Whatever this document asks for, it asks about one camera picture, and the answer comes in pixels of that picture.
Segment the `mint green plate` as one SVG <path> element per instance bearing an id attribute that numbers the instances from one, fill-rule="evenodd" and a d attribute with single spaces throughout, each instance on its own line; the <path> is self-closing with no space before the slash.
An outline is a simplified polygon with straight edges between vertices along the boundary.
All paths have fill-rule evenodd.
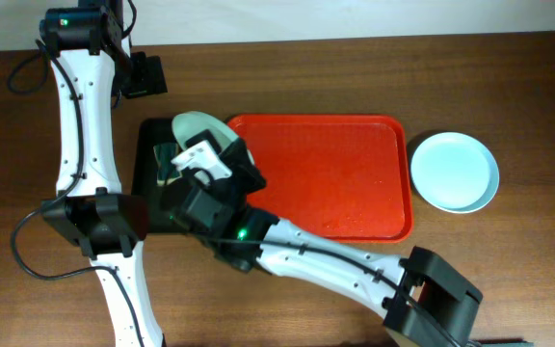
<path id="1" fill-rule="evenodd" d="M 221 148 L 228 147 L 239 138 L 223 121 L 200 111 L 185 112 L 172 120 L 172 133 L 182 150 L 189 147 L 187 141 L 204 130 L 211 132 Z"/>

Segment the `green and yellow sponge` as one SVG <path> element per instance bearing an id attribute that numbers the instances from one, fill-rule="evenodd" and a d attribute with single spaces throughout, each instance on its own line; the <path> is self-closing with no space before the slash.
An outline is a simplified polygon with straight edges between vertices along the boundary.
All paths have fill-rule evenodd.
<path id="1" fill-rule="evenodd" d="M 156 182 L 158 186 L 166 186 L 180 177 L 180 172 L 172 163 L 172 159 L 179 153 L 177 143 L 162 143 L 153 147 L 157 165 Z"/>

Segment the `light blue plate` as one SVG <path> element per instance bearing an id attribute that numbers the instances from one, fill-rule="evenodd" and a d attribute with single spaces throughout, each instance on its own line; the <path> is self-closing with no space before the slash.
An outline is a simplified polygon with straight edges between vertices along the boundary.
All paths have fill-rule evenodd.
<path id="1" fill-rule="evenodd" d="M 454 214 L 486 207 L 496 196 L 500 171 L 491 151 L 459 132 L 426 138 L 410 160 L 411 181 L 428 204 Z"/>

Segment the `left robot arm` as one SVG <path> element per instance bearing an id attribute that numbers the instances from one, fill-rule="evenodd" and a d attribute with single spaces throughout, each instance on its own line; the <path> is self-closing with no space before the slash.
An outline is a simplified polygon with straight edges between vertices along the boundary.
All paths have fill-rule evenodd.
<path id="1" fill-rule="evenodd" d="M 57 197 L 43 203 L 42 218 L 89 260 L 116 344 L 163 346 L 143 266 L 146 204 L 122 192 L 114 157 L 112 98 L 134 71 L 123 4 L 50 9 L 40 36 L 58 84 L 62 140 Z"/>

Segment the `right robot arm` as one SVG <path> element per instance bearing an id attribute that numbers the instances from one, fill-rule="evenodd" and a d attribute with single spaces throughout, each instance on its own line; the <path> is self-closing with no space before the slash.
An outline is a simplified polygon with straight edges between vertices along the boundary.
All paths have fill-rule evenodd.
<path id="1" fill-rule="evenodd" d="M 160 204 L 231 267 L 304 280 L 378 314 L 400 346 L 469 346 L 482 293 L 440 255 L 374 254 L 316 236 L 248 204 L 266 182 L 244 140 L 199 130 L 177 134 L 181 176 Z"/>

